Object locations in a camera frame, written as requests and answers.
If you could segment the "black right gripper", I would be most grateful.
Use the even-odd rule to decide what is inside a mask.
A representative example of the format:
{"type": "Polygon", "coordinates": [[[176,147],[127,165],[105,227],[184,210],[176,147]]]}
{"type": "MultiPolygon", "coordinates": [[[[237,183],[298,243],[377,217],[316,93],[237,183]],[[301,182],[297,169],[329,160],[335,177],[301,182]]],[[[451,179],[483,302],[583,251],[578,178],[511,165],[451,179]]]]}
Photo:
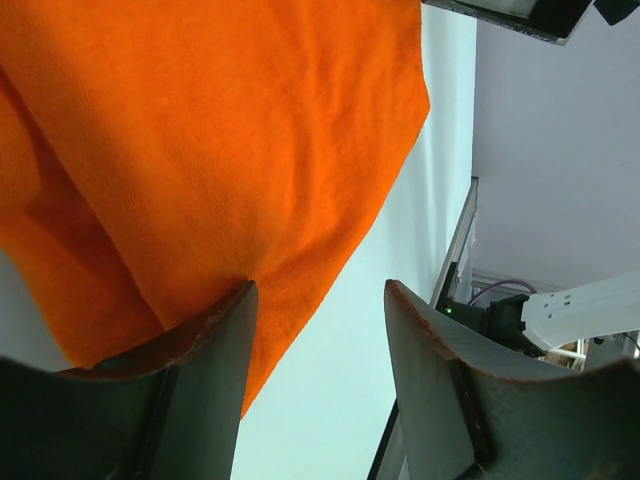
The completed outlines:
{"type": "Polygon", "coordinates": [[[609,26],[626,20],[638,0],[425,0],[424,4],[556,45],[564,45],[593,7],[609,26]]]}

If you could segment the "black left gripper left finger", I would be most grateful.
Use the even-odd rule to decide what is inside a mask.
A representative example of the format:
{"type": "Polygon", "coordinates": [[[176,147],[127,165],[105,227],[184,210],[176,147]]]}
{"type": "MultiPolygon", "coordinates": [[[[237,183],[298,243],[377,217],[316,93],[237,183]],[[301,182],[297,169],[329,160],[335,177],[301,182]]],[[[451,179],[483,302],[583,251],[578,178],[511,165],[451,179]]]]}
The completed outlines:
{"type": "Polygon", "coordinates": [[[91,369],[1,361],[5,479],[226,479],[259,294],[239,284],[197,317],[91,369]]]}

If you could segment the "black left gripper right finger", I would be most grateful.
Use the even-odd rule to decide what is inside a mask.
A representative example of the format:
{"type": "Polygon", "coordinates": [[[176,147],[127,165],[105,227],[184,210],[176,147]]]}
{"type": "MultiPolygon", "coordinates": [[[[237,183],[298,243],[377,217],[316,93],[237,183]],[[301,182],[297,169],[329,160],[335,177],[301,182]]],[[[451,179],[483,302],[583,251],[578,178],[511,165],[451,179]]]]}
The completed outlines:
{"type": "Polygon", "coordinates": [[[385,321],[413,479],[635,479],[639,363],[575,372],[505,348],[404,284],[385,321]]]}

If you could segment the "orange t shirt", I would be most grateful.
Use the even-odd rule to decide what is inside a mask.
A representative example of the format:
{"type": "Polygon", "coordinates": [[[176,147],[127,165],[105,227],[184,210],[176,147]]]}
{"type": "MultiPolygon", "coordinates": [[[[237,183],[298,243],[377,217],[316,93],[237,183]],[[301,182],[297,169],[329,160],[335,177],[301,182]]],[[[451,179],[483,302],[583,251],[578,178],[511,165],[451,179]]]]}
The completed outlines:
{"type": "Polygon", "coordinates": [[[1,247],[89,368],[245,280],[251,404],[429,112],[417,1],[5,1],[1,247]]]}

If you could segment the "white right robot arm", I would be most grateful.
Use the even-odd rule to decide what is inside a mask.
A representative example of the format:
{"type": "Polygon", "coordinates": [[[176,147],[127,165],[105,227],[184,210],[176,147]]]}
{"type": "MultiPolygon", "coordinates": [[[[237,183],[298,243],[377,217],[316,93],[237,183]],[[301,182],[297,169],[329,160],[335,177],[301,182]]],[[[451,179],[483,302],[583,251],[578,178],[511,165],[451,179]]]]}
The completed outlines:
{"type": "Polygon", "coordinates": [[[523,354],[639,346],[639,5],[443,1],[479,26],[473,175],[437,308],[523,354]]]}

